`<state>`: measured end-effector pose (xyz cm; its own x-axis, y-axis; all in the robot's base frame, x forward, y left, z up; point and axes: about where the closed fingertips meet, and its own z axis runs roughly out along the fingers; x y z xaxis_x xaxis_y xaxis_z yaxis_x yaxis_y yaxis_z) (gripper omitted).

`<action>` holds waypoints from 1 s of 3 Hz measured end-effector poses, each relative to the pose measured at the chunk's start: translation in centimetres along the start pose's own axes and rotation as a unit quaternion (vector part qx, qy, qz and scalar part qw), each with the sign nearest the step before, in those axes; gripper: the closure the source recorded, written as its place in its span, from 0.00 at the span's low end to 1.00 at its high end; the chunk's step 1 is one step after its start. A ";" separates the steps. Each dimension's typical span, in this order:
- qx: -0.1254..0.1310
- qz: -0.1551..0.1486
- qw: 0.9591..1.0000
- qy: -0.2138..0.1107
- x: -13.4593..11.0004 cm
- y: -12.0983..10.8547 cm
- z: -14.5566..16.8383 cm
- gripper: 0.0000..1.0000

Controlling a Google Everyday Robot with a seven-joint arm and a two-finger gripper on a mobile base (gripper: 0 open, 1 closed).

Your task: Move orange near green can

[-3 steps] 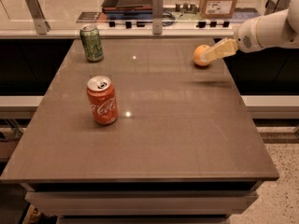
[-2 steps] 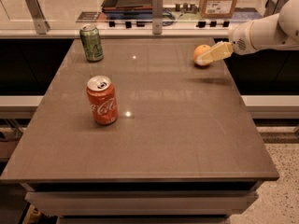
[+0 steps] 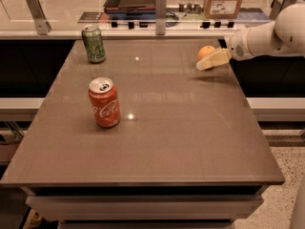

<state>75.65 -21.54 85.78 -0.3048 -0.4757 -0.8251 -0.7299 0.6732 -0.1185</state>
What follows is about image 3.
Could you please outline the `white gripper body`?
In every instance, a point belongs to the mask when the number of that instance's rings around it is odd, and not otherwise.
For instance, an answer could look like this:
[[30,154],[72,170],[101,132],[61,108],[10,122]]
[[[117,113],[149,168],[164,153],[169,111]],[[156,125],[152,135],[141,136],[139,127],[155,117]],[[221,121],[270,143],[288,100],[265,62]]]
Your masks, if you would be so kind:
[[248,28],[224,37],[226,46],[234,60],[243,61],[254,58],[249,47],[249,35],[251,30],[251,28]]

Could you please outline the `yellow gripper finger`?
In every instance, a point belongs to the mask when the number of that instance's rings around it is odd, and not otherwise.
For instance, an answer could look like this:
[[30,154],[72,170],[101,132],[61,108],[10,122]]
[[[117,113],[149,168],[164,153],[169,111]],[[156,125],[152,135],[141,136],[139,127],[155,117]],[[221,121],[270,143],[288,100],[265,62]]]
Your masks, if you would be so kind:
[[202,60],[197,60],[195,66],[199,71],[206,71],[210,68],[227,64],[231,58],[232,56],[228,49],[215,48],[215,51],[208,57],[203,58]]

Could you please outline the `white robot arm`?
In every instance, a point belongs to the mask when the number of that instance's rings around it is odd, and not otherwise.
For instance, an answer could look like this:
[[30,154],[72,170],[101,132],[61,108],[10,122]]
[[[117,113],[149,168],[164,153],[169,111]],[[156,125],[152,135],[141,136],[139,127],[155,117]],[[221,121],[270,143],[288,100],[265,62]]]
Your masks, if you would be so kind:
[[[274,21],[250,27],[224,37],[222,49],[206,46],[206,52],[198,53],[196,67],[200,71],[211,69],[236,59],[242,61],[261,55],[303,56],[305,54],[305,5],[294,4],[282,10]],[[242,229],[305,229],[305,173],[298,179],[295,202],[290,221],[280,222],[265,211],[270,222],[251,220]]]

